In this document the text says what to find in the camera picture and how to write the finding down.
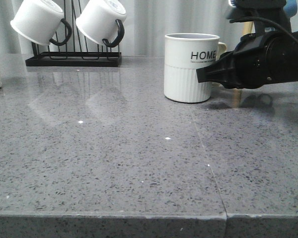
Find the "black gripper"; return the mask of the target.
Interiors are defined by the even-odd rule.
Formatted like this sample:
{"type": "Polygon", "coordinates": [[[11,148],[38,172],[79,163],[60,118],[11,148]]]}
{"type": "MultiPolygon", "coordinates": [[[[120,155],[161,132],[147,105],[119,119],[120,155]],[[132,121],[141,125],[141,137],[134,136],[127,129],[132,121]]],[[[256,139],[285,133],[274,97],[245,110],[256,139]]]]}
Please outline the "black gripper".
{"type": "Polygon", "coordinates": [[[298,81],[298,43],[276,34],[251,53],[224,53],[215,63],[196,70],[199,83],[223,83],[225,88],[256,89],[266,84],[298,81]]]}

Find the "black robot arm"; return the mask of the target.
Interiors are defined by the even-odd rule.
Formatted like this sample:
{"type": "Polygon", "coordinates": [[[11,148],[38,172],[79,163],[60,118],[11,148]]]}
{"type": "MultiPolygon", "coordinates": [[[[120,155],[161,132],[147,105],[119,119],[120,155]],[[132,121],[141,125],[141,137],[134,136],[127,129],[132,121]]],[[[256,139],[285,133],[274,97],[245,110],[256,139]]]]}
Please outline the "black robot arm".
{"type": "Polygon", "coordinates": [[[231,23],[253,22],[255,32],[241,37],[231,52],[196,70],[198,82],[224,88],[256,89],[298,81],[298,31],[284,11],[285,0],[230,0],[231,23]]]}

